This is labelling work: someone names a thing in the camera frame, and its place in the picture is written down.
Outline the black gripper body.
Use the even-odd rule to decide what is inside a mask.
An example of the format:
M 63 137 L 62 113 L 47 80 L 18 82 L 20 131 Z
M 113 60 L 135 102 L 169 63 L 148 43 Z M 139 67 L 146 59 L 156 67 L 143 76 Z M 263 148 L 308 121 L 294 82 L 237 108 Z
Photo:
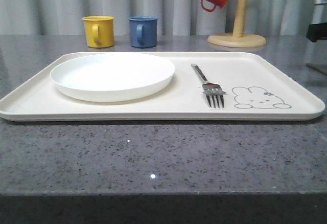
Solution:
M 314 0 L 313 18 L 306 34 L 306 38 L 311 42 L 326 40 L 326 23 L 321 22 L 324 6 L 326 0 Z

